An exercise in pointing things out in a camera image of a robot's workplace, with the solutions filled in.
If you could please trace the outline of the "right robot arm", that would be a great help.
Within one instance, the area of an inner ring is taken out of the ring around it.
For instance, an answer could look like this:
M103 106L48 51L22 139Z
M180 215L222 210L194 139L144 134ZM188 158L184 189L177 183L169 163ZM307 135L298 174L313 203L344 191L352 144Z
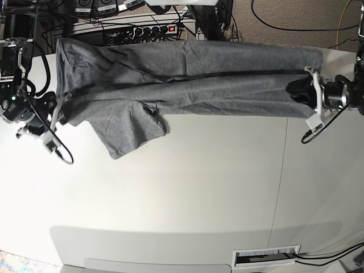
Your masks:
M61 106L65 96L48 90L51 71L47 57L40 50L45 69L45 84L37 90L28 76L32 68L37 10L31 4L25 7L4 5L1 11L1 119L6 123L24 123L16 137L30 135L42 141L50 153L61 157L65 145L56 136L56 123L62 118Z

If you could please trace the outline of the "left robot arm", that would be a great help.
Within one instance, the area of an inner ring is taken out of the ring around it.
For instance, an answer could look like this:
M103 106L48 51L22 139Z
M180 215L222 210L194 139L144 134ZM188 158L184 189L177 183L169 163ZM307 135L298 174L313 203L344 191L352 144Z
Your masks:
M315 111L306 120L309 130L302 137L302 143L307 144L318 136L345 110L356 109L363 114L363 7L358 25L358 40L361 46L356 54L352 80L336 75L329 81L318 71L305 67L309 75L286 87L293 100Z

